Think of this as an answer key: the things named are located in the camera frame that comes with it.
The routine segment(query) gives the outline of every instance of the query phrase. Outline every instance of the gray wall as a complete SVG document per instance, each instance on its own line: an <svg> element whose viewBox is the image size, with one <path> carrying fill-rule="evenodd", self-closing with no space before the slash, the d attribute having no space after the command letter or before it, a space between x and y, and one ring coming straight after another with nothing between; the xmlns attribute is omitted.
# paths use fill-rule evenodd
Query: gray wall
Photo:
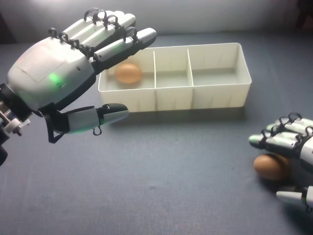
<svg viewBox="0 0 313 235"><path fill-rule="evenodd" d="M296 0L0 0L0 12L18 42L62 31L90 7L133 13L137 28L158 34L292 27Z"/></svg>

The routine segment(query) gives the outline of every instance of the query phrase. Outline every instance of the divided container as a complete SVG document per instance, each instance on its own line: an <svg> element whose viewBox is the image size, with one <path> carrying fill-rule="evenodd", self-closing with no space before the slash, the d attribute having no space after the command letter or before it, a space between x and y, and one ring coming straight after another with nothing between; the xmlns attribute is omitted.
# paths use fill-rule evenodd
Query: divided container
<svg viewBox="0 0 313 235"><path fill-rule="evenodd" d="M251 77L238 43L146 48L122 63L142 72L135 84L120 83L118 65L103 71L104 104L125 104L130 112L242 107Z"/></svg>

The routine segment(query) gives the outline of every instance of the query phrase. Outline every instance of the gray table surface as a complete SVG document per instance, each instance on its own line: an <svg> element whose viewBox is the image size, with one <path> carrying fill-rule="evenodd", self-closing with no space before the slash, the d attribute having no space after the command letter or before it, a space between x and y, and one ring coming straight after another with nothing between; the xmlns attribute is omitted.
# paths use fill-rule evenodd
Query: gray table surface
<svg viewBox="0 0 313 235"><path fill-rule="evenodd" d="M308 235L313 217L258 178L247 138L290 111L313 118L313 34L158 37L159 46L238 42L252 77L244 108L137 113L49 144L35 115L4 144L1 235ZM30 44L0 46L1 82ZM68 109L101 106L97 84ZM293 165L293 179L313 177Z"/></svg>

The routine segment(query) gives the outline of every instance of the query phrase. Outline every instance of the robotic hand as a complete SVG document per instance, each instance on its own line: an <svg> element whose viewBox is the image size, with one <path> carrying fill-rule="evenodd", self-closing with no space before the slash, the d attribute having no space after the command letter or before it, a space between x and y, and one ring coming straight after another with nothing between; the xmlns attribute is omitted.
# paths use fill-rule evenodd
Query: robotic hand
<svg viewBox="0 0 313 235"><path fill-rule="evenodd" d="M253 147L299 159L302 167L313 173L313 120L290 113L267 126L260 135L250 136L249 142ZM307 212L312 212L313 186L287 190L277 192L277 197L287 203L305 205Z"/></svg>
<svg viewBox="0 0 313 235"><path fill-rule="evenodd" d="M7 156L1 145L10 133L21 135L20 128L32 113L45 118L50 143L65 133L93 129L95 134L95 127L100 129L101 124L128 115L122 104L59 111L88 90L100 72L155 41L153 29L137 32L134 25L132 14L92 8L60 34L51 28L51 37L33 45L16 61L7 84L0 85L0 165Z"/></svg>

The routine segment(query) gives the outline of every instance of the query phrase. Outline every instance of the brown egg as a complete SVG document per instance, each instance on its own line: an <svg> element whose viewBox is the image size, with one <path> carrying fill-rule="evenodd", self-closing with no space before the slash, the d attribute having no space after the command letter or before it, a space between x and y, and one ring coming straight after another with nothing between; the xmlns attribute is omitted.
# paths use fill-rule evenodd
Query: brown egg
<svg viewBox="0 0 313 235"><path fill-rule="evenodd" d="M122 83L132 84L142 78L142 71L138 65L124 63L116 68L115 77Z"/></svg>
<svg viewBox="0 0 313 235"><path fill-rule="evenodd" d="M291 172L288 159L277 154L266 154L257 157L254 161L255 171L268 180L282 180Z"/></svg>

